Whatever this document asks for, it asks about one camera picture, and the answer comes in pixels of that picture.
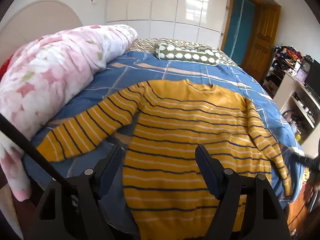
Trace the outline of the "yellow striped knit sweater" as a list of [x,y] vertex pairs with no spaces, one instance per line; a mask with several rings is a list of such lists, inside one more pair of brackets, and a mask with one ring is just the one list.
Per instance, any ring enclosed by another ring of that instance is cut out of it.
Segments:
[[217,85],[145,81],[120,90],[50,131],[37,147],[50,162],[94,150],[134,124],[122,171],[124,197],[142,239],[203,236],[218,201],[195,160],[203,145],[240,175],[279,171],[286,196],[289,171],[253,102]]

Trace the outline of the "beige round headboard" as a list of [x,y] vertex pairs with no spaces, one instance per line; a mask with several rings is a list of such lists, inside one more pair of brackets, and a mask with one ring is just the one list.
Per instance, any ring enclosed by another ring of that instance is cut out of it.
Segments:
[[43,35],[82,26],[77,14],[65,3],[40,0],[16,12],[1,27],[1,64],[14,52]]

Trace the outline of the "green white-dotted pillow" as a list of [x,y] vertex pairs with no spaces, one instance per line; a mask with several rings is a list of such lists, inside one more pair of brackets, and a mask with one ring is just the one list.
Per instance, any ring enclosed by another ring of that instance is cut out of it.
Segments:
[[220,53],[207,46],[187,46],[171,41],[159,41],[154,45],[154,55],[160,60],[209,64],[220,63]]

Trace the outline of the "cluttered white shelf unit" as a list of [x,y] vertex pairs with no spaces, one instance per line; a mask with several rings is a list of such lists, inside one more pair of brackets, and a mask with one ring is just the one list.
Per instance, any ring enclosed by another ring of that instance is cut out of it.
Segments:
[[271,66],[263,87],[276,103],[281,116],[289,124],[305,155],[318,156],[319,143],[319,82],[311,75],[318,62],[303,57],[291,46],[273,50]]

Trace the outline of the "blue plaid bed sheet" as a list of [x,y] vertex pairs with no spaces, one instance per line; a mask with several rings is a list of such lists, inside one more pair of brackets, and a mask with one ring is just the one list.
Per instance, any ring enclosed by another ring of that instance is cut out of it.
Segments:
[[[295,152],[300,152],[301,148],[289,124],[278,111],[275,102],[253,77],[235,66],[165,61],[157,59],[150,53],[127,52],[108,63],[105,71],[97,74],[90,85],[63,107],[60,113],[33,137],[33,144],[38,147],[55,127],[95,106],[109,95],[132,85],[152,80],[189,80],[199,85],[217,85],[249,98],[264,126],[278,143],[291,178],[292,193],[286,196],[279,171],[276,167],[272,167],[272,178],[269,181],[274,192],[281,206],[286,206],[296,200],[302,187],[304,169],[292,160],[291,156]],[[52,162],[52,165],[65,177],[79,175],[86,168],[93,167],[99,159],[106,157],[115,144],[122,146],[126,154],[133,129],[134,124],[122,127],[102,141],[94,150],[63,161]],[[109,223],[119,230],[140,236],[138,225],[124,197],[123,167],[124,163],[118,170],[109,193],[101,199],[100,205]]]

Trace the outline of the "pink floral rolled quilt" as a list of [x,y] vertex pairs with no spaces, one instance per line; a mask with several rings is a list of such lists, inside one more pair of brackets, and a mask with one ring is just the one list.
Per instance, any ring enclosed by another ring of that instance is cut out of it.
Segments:
[[125,24],[88,25],[23,45],[1,79],[1,115],[31,139],[137,36]]

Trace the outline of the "teal door curtain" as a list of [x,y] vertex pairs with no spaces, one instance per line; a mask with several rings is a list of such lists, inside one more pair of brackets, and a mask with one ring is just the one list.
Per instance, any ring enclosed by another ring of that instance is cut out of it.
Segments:
[[256,4],[250,0],[233,0],[224,52],[241,65],[251,35]]

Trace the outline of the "brown wooden door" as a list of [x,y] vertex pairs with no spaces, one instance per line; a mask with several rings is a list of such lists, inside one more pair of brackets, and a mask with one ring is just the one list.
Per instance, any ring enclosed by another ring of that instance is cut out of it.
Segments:
[[271,64],[280,14],[281,6],[275,4],[258,4],[255,10],[253,29],[241,67],[259,83],[263,82]]

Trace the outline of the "white glossy wardrobe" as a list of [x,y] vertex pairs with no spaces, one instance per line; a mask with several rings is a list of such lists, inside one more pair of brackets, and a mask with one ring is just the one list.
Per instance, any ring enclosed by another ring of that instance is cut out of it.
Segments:
[[227,0],[106,0],[106,23],[138,38],[173,38],[221,47]]

